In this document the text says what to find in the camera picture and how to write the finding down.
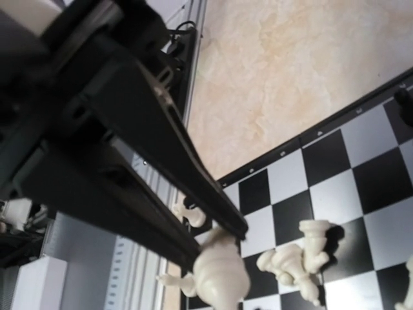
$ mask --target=white chess piece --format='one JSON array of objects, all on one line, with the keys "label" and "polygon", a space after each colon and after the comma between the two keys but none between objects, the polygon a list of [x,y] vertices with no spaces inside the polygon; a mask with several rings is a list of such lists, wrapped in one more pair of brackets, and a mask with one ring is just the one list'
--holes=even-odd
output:
[{"label": "white chess piece", "polygon": [[325,220],[305,220],[299,223],[299,230],[304,233],[304,268],[309,273],[318,273],[321,266],[330,260],[328,254],[323,252],[327,242],[325,233],[330,227],[331,224]]},{"label": "white chess piece", "polygon": [[250,278],[235,238],[217,228],[202,248],[194,264],[198,296],[215,310],[236,310],[250,289]]},{"label": "white chess piece", "polygon": [[406,294],[405,301],[403,303],[398,302],[394,306],[394,309],[396,310],[413,310],[413,283],[412,283],[413,255],[408,259],[406,263],[406,268],[409,271],[409,274],[408,274],[409,283],[408,283],[407,294]]},{"label": "white chess piece", "polygon": [[187,273],[183,278],[171,276],[170,274],[163,274],[157,276],[156,280],[164,286],[176,286],[180,288],[182,293],[187,297],[196,296],[194,276],[191,273]]},{"label": "white chess piece", "polygon": [[175,204],[172,207],[172,213],[174,213],[177,217],[183,216],[184,218],[187,218],[189,225],[192,227],[201,227],[207,219],[205,213],[202,212],[199,207],[189,210],[183,205],[183,203]]},{"label": "white chess piece", "polygon": [[257,259],[257,267],[260,271],[274,273],[278,282],[286,286],[293,286],[294,279],[291,274],[288,274],[281,269],[274,267],[272,258],[276,254],[276,250],[268,250],[259,256]]},{"label": "white chess piece", "polygon": [[303,250],[296,244],[289,244],[277,250],[272,257],[272,263],[276,269],[291,274],[294,283],[298,285],[304,300],[312,302],[315,306],[320,305],[318,300],[318,287],[311,281],[309,274],[304,270],[301,262]]}]

